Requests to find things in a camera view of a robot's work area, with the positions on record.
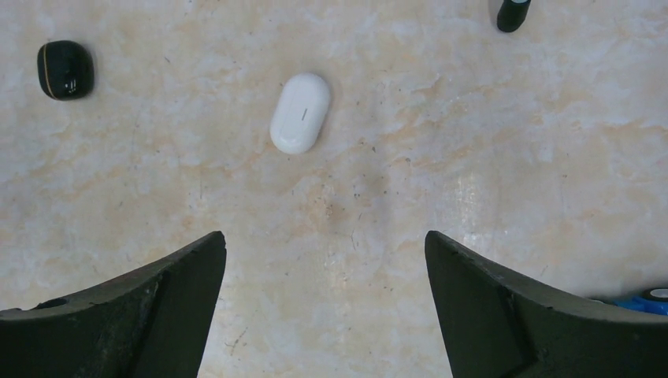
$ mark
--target black plastic part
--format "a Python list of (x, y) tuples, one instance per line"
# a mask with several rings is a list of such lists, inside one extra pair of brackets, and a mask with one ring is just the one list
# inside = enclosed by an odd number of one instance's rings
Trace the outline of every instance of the black plastic part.
[(668, 317), (560, 291), (439, 232), (425, 256), (454, 377), (648, 377), (666, 373)]
[(56, 100), (82, 98), (93, 91), (93, 58), (79, 43), (49, 42), (37, 53), (39, 85)]
[(496, 27), (501, 32), (512, 33), (520, 28), (526, 20), (531, 0), (517, 4), (511, 0), (503, 0), (501, 10), (496, 15)]
[(197, 376), (225, 257), (214, 232), (98, 286), (0, 312), (0, 376)]

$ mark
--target scratch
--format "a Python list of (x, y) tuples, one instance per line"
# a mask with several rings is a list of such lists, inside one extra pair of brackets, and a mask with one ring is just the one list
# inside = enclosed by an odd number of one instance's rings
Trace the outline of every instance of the scratch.
[(248, 331), (248, 327), (246, 327), (246, 329), (244, 329), (243, 332), (241, 332), (241, 335), (239, 335), (239, 337), (237, 337), (236, 340), (234, 340), (234, 343), (232, 344), (232, 350), (230, 351), (230, 356), (234, 354), (234, 349), (236, 348), (236, 345), (239, 344), (239, 340), (241, 340), (241, 338), (244, 335), (246, 335), (246, 331)]
[(357, 247), (354, 246), (353, 234), (354, 234), (354, 228), (353, 228), (353, 232), (351, 232), (351, 242), (353, 243), (353, 249), (355, 250), (355, 252), (357, 252)]

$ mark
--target gold stripe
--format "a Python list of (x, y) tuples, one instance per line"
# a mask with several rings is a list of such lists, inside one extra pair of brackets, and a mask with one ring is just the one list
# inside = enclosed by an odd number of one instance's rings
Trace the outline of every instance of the gold stripe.
[(51, 91), (51, 85), (49, 84), (49, 70), (46, 69), (46, 45), (44, 45), (44, 81), (46, 82), (46, 89), (49, 90), (51, 98), (56, 98), (53, 91)]

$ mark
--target blue object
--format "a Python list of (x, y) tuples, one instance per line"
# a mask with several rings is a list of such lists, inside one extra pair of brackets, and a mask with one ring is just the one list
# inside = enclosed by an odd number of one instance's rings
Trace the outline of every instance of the blue object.
[(615, 301), (615, 305), (643, 313), (656, 313), (668, 316), (668, 302), (656, 302), (635, 296), (630, 301)]

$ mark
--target black object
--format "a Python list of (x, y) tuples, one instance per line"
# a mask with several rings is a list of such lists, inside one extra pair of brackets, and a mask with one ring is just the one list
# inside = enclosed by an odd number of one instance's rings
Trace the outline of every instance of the black object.
[(0, 376), (197, 376), (225, 257), (214, 232), (98, 286), (0, 312)]
[(517, 4), (512, 0), (503, 0), (499, 14), (496, 15), (496, 27), (501, 32), (512, 33), (520, 28), (529, 11), (531, 0)]
[(82, 98), (93, 91), (93, 58), (79, 43), (49, 42), (37, 53), (39, 85), (56, 100)]
[(439, 232), (425, 256), (454, 377), (665, 376), (668, 318), (560, 291)]

